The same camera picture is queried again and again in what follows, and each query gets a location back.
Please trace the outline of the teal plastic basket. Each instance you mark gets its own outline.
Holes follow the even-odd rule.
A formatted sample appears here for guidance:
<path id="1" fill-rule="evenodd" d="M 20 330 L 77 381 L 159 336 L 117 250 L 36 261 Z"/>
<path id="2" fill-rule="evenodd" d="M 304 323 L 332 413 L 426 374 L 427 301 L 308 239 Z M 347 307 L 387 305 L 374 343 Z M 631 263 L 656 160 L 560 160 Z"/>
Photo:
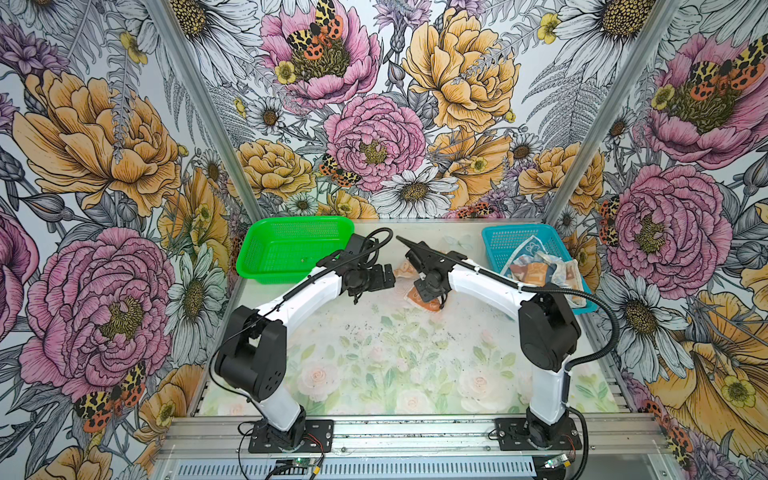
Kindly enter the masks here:
<path id="1" fill-rule="evenodd" d="M 547 282 L 576 289 L 579 277 L 585 293 L 592 293 L 580 276 L 578 262 L 568 252 L 556 230 L 545 224 L 505 224 L 482 231 L 486 256 L 496 273 L 512 280 L 528 281 L 534 271 L 545 273 Z"/>

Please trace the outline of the green plastic basket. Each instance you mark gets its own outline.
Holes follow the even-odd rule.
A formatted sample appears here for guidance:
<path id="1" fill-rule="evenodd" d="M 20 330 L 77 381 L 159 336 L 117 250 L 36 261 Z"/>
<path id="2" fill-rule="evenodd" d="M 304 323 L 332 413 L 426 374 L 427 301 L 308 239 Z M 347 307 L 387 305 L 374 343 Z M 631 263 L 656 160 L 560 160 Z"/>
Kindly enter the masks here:
<path id="1" fill-rule="evenodd" d="M 263 219 L 248 229 L 236 271 L 266 285 L 297 283 L 319 260 L 344 248 L 353 233 L 353 222 L 340 216 Z"/>

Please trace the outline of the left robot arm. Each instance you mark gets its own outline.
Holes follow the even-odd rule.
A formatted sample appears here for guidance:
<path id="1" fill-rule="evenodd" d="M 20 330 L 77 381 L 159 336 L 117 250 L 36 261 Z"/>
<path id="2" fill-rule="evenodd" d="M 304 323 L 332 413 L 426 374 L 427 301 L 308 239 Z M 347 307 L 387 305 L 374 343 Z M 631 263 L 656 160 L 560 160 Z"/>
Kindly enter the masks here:
<path id="1" fill-rule="evenodd" d="M 310 439 L 306 410 L 282 386 L 289 336 L 318 309 L 346 294 L 358 302 L 368 292 L 391 289 L 395 275 L 378 262 L 379 251 L 394 237 L 382 227 L 320 259 L 310 273 L 286 293 L 256 308 L 232 311 L 209 368 L 223 388 L 244 398 L 262 417 L 257 430 L 263 441 L 283 451 Z"/>

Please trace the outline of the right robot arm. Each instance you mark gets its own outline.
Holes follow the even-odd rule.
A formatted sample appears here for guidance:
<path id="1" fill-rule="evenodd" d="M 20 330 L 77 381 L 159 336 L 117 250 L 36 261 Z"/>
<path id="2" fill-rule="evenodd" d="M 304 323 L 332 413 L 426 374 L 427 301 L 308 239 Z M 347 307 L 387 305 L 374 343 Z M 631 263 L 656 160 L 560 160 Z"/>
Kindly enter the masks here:
<path id="1" fill-rule="evenodd" d="M 397 239 L 408 247 L 406 259 L 419 274 L 414 287 L 423 302 L 443 301 L 455 291 L 517 321 L 521 351 L 532 365 L 533 392 L 518 433 L 535 448 L 554 447 L 572 430 L 566 408 L 566 363 L 581 336 L 565 295 L 555 287 L 520 285 L 460 253 L 442 253 L 402 236 Z"/>

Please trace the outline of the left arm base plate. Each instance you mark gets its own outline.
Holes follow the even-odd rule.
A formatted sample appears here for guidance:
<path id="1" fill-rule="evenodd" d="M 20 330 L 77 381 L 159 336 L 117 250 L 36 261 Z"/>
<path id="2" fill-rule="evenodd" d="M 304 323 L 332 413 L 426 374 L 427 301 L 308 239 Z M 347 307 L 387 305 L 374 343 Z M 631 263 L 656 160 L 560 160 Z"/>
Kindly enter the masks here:
<path id="1" fill-rule="evenodd" d="M 259 421 L 250 434 L 251 454 L 329 453 L 335 422 L 330 419 L 299 420 L 288 431 L 280 431 L 266 421 Z"/>

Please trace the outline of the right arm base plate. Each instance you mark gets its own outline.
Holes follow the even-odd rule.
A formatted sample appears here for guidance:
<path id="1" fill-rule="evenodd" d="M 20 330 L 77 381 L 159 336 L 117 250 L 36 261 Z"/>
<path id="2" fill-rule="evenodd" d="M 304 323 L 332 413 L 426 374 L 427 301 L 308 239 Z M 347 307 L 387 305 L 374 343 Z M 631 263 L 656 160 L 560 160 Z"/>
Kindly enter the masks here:
<path id="1" fill-rule="evenodd" d="M 575 451 L 582 448 L 575 422 L 567 414 L 552 425 L 535 418 L 496 418 L 494 429 L 502 451 Z"/>

